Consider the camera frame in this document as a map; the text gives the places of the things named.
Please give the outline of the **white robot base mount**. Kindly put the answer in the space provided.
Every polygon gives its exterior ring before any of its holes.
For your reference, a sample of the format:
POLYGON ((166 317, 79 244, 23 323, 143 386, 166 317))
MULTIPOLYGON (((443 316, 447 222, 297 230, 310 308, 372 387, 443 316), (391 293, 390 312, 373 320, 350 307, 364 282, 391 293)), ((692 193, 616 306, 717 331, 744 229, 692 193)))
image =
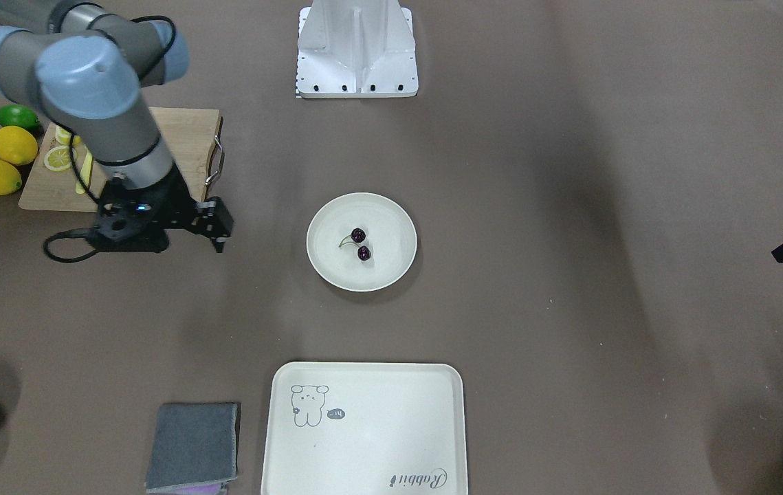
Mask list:
POLYGON ((299 12, 299 98, 419 93, 413 15, 397 1, 313 1, 299 12))

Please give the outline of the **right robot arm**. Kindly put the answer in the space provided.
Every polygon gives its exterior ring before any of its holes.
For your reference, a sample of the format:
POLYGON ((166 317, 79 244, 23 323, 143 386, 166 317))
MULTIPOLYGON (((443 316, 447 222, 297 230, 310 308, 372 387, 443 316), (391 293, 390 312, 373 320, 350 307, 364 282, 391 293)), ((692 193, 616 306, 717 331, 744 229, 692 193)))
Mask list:
POLYGON ((141 93, 183 78, 190 50, 167 16, 127 19, 93 1, 0 1, 0 94, 80 135, 107 181, 89 228, 59 232, 95 256, 159 253, 168 230, 203 236, 216 252, 234 219, 224 201, 191 197, 141 93))

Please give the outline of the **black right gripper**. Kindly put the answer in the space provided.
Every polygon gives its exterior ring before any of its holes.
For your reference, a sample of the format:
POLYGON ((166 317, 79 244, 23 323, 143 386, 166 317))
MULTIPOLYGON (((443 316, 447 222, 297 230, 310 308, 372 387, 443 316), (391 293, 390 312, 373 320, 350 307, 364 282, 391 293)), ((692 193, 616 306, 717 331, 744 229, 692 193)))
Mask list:
POLYGON ((234 219, 220 197, 206 201, 194 200, 183 175, 172 168, 155 184, 141 189, 125 187, 123 179, 114 177, 106 182, 106 203, 139 201, 156 209, 155 220, 167 232, 183 229, 206 237, 216 253, 223 253, 225 242, 232 236, 234 219))

